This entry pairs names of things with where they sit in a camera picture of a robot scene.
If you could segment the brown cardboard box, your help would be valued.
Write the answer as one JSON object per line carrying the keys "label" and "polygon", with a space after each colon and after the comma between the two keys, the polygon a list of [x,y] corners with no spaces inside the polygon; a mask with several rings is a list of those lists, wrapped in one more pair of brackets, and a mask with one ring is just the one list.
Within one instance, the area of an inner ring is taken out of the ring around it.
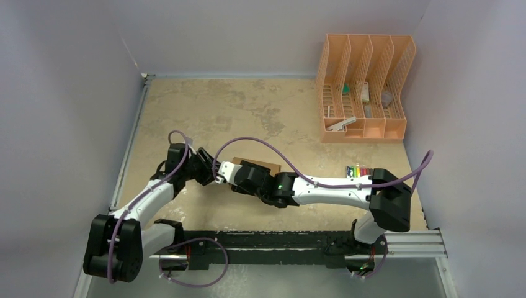
{"label": "brown cardboard box", "polygon": [[270,174],[272,176],[275,176],[276,174],[279,174],[281,170],[281,165],[275,164],[275,163],[268,163],[264,161],[257,161],[257,160],[251,160],[247,158],[240,158],[240,157],[234,157],[232,159],[232,163],[240,165],[242,161],[246,161],[248,163],[253,163],[255,165],[263,166],[265,168],[270,169]]}

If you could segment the pack of coloured markers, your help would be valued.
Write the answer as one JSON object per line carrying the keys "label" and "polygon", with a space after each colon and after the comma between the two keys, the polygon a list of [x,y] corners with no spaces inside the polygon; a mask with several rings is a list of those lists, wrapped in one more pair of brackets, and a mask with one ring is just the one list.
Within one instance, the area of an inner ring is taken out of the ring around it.
{"label": "pack of coloured markers", "polygon": [[359,165],[347,166],[346,173],[348,178],[359,178],[361,176],[373,174],[373,168],[367,168]]}

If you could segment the orange plastic file organizer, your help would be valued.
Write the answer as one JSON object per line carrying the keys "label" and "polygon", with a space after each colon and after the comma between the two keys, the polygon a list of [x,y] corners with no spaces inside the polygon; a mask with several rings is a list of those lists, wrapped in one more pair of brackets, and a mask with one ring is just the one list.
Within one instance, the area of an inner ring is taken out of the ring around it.
{"label": "orange plastic file organizer", "polygon": [[323,143],[402,142],[411,35],[326,34],[315,79]]}

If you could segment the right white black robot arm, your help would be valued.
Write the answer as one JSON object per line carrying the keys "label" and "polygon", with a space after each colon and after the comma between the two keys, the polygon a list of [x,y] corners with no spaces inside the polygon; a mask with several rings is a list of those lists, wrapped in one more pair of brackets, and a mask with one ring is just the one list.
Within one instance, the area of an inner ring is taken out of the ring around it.
{"label": "right white black robot arm", "polygon": [[386,231],[407,232],[411,219],[411,188],[386,169],[358,178],[302,177],[294,172],[275,175],[270,169],[243,161],[223,162],[218,175],[234,192],[278,208],[308,204],[357,207],[366,211],[348,236],[350,248],[362,253]]}

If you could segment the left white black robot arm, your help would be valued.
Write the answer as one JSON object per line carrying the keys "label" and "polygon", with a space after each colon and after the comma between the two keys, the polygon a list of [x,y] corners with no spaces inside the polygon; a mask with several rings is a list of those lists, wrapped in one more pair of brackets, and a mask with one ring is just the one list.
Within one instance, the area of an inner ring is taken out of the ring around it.
{"label": "left white black robot arm", "polygon": [[173,143],[146,187],[121,209],[99,214],[91,222],[83,271],[109,282],[132,282],[140,272],[146,252],[144,227],[171,202],[187,181],[206,186],[213,182],[220,162],[205,149],[193,150],[185,143]]}

